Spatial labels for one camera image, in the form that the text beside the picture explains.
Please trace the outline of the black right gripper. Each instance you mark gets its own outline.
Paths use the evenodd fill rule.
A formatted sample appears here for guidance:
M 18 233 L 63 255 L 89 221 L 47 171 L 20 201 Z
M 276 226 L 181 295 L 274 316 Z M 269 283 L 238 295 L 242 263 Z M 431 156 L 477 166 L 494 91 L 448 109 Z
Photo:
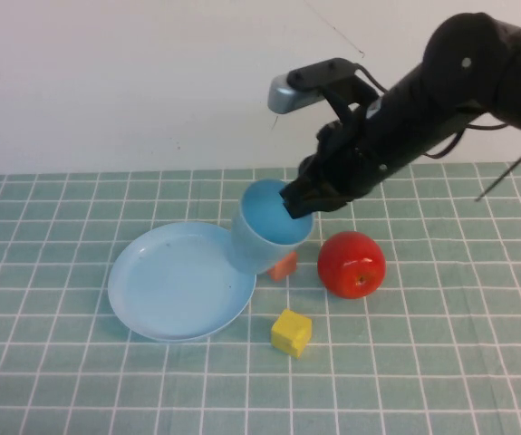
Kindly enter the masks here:
M 359 92 L 345 97 L 327 92 L 324 99 L 337 120 L 318 131 L 316 152 L 302 161 L 298 179 L 280 190 L 292 219 L 334 212 L 381 183 L 379 157 L 363 137 L 366 111 L 379 100 L 379 94 Z

